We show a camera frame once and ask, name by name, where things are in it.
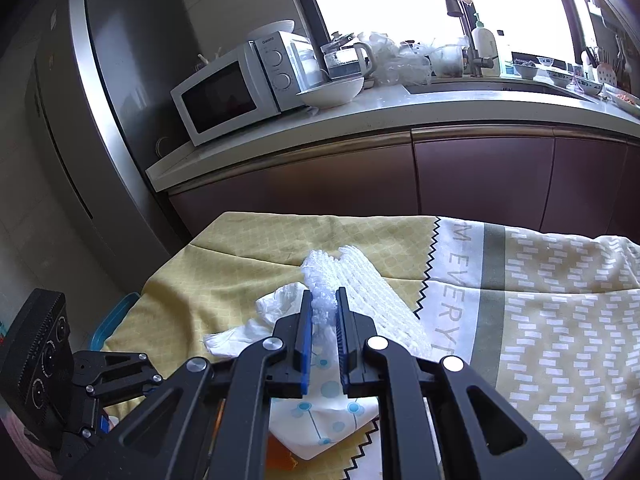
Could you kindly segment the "patterned paper cup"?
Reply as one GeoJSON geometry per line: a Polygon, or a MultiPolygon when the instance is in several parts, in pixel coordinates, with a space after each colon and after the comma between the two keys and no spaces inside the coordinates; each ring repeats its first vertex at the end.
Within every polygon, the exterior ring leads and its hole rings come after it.
{"type": "Polygon", "coordinates": [[[308,392],[300,399],[271,402],[269,430],[290,452],[311,460],[378,416],[375,398],[343,393],[336,333],[317,328],[312,335],[308,392]]]}

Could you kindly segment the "white foam fruit net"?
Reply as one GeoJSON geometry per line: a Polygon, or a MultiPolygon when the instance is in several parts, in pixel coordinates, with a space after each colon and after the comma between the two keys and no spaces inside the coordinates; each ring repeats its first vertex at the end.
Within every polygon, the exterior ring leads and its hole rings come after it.
{"type": "Polygon", "coordinates": [[[427,333],[405,301],[354,246],[343,246],[334,257],[313,250],[302,264],[304,284],[311,292],[312,324],[319,347],[337,356],[337,289],[346,290],[349,309],[367,315],[376,332],[421,359],[431,357],[427,333]]]}

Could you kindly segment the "orange peel piece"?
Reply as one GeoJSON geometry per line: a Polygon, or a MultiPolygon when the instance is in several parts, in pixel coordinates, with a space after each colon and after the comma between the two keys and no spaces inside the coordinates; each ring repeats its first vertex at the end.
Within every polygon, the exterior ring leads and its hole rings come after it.
{"type": "Polygon", "coordinates": [[[307,479],[305,462],[286,448],[273,434],[267,441],[265,479],[307,479]]]}

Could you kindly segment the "white tissue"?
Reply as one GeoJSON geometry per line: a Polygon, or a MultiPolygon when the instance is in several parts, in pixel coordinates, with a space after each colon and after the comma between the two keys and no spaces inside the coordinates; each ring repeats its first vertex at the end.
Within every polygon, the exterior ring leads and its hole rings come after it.
{"type": "Polygon", "coordinates": [[[307,287],[295,282],[279,287],[274,292],[255,301],[255,315],[243,325],[221,333],[207,334],[203,338],[205,349],[216,359],[236,358],[240,353],[264,338],[270,337],[274,326],[288,315],[300,310],[307,287]]]}

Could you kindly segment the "teal plastic trash bin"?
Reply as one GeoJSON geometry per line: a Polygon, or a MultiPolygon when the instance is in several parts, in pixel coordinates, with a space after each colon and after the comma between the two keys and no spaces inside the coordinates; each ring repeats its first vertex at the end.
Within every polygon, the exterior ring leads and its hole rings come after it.
{"type": "Polygon", "coordinates": [[[119,324],[122,322],[130,309],[140,299],[138,292],[130,292],[130,294],[123,296],[116,306],[108,312],[108,315],[99,324],[98,328],[94,331],[89,349],[91,351],[100,351],[107,338],[110,338],[119,324]]]}

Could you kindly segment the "kitchen counter with cabinets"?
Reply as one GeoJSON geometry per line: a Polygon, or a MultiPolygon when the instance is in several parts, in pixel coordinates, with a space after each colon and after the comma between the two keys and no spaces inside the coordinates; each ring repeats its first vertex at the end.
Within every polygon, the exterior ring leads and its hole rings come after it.
{"type": "Polygon", "coordinates": [[[300,110],[148,171],[191,234],[227,211],[456,217],[639,236],[639,122],[548,84],[383,87],[300,110]]]}

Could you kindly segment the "kitchen faucet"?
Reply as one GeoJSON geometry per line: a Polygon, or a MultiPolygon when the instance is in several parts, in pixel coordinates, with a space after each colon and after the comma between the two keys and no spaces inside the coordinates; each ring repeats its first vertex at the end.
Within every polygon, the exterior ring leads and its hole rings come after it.
{"type": "Polygon", "coordinates": [[[492,58],[483,58],[478,54],[473,39],[472,29],[468,14],[463,9],[465,4],[471,4],[472,0],[445,0],[447,15],[460,21],[464,36],[468,40],[468,65],[473,77],[483,76],[484,68],[493,68],[492,58]]]}

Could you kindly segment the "yellow patterned tablecloth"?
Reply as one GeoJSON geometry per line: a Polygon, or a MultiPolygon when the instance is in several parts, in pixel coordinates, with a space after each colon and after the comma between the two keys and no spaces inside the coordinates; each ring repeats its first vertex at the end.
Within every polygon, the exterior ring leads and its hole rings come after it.
{"type": "Polygon", "coordinates": [[[205,335],[243,325],[279,287],[305,285],[313,250],[337,257],[343,246],[418,318],[428,360],[460,356],[584,478],[638,477],[639,247],[622,236],[227,212],[149,278],[104,347],[143,352],[163,375],[192,356],[221,361],[205,335]]]}

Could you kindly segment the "grey refrigerator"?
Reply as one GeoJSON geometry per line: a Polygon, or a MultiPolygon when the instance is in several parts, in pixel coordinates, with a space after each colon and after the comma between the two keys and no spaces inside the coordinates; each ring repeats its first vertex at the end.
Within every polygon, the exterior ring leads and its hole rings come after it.
{"type": "Polygon", "coordinates": [[[32,63],[32,138],[67,218],[127,292],[189,233],[148,170],[188,142],[170,92],[194,71],[183,0],[58,0],[32,63]]]}

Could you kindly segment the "large white bowl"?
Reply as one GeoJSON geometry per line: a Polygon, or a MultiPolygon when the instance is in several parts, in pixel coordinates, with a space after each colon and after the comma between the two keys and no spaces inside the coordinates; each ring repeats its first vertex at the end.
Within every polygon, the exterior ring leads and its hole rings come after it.
{"type": "Polygon", "coordinates": [[[326,110],[352,102],[361,92],[363,85],[363,76],[344,78],[299,92],[297,96],[307,106],[326,110]]]}

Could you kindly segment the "white microwave oven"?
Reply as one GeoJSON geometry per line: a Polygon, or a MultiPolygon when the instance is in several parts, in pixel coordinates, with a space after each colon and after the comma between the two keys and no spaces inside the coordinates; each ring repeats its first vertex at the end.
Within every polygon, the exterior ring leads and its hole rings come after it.
{"type": "Polygon", "coordinates": [[[310,40],[274,32],[210,62],[171,90],[195,146],[304,105],[299,95],[323,84],[310,40]]]}

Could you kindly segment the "soap dispenser bottle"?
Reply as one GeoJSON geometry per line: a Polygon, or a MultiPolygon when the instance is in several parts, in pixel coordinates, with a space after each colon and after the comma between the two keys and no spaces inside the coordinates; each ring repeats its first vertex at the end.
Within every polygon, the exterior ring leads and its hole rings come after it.
{"type": "Polygon", "coordinates": [[[491,67],[482,67],[480,71],[484,77],[499,77],[500,62],[498,44],[494,33],[480,20],[480,14],[475,14],[475,27],[472,30],[473,41],[480,58],[490,58],[491,67]]]}

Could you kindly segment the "glass electric kettle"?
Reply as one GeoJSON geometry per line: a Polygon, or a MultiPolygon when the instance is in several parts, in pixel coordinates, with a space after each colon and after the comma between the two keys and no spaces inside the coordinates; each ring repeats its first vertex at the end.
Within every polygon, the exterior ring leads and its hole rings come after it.
{"type": "Polygon", "coordinates": [[[353,32],[343,35],[334,32],[332,40],[321,46],[320,51],[326,74],[331,80],[359,76],[367,78],[376,70],[371,47],[359,41],[353,32]]]}

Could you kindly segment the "white bowl on microwave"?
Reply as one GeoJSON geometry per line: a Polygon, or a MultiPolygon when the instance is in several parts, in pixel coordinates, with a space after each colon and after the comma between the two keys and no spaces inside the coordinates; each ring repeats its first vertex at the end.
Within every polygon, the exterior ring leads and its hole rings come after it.
{"type": "Polygon", "coordinates": [[[255,28],[246,35],[246,39],[248,41],[257,41],[276,32],[288,32],[290,34],[294,28],[295,22],[293,20],[279,20],[255,28]]]}

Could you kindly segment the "kitchen window frame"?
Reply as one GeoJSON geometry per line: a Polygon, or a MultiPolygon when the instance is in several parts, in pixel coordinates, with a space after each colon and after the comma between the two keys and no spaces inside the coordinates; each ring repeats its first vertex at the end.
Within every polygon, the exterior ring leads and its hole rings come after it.
{"type": "Polygon", "coordinates": [[[296,4],[300,9],[304,29],[309,39],[317,48],[327,44],[330,41],[330,35],[317,0],[296,0],[296,4]]]}

